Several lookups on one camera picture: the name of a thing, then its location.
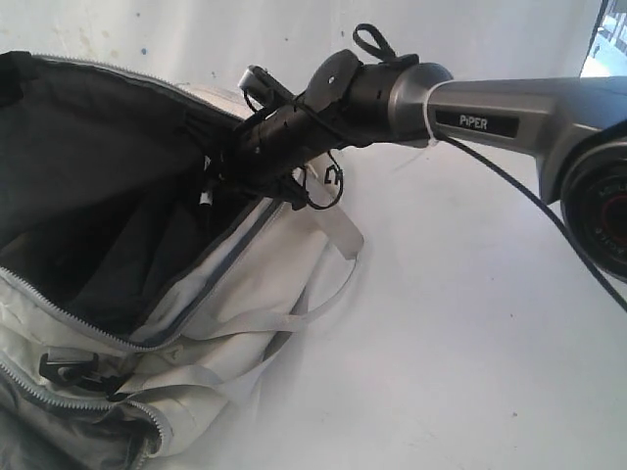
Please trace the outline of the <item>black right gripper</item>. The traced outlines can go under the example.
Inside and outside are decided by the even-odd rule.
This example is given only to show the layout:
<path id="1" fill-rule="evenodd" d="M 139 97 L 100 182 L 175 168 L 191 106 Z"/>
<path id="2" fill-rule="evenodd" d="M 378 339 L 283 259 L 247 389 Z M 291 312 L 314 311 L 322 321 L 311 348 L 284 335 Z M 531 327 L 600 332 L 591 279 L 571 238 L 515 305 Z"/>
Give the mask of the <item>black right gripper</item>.
<path id="1" fill-rule="evenodd" d="M 307 176 L 306 165 L 320 155 L 331 154 L 343 145 L 343 135 L 313 109 L 294 101 L 264 120 L 251 117 L 215 161 L 215 179 L 249 193 L 289 203 L 296 211 L 310 207 L 325 211 L 336 206 L 343 190 L 331 202 L 321 205 L 312 200 L 305 178 L 297 180 L 299 168 Z"/>

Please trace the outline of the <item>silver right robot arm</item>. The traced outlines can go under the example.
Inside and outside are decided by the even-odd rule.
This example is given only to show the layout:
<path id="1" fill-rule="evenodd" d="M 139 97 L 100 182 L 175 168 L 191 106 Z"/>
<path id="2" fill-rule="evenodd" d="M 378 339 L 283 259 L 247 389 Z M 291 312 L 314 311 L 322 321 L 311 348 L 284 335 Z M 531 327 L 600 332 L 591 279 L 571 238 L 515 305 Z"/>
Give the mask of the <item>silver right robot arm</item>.
<path id="1" fill-rule="evenodd" d="M 456 80 L 415 55 L 367 65 L 343 50 L 291 96 L 258 67 L 245 88 L 276 99 L 237 133 L 221 174 L 262 186 L 335 149 L 423 148 L 460 139 L 530 156 L 543 203 L 559 203 L 575 246 L 626 276 L 626 80 L 622 76 Z"/>

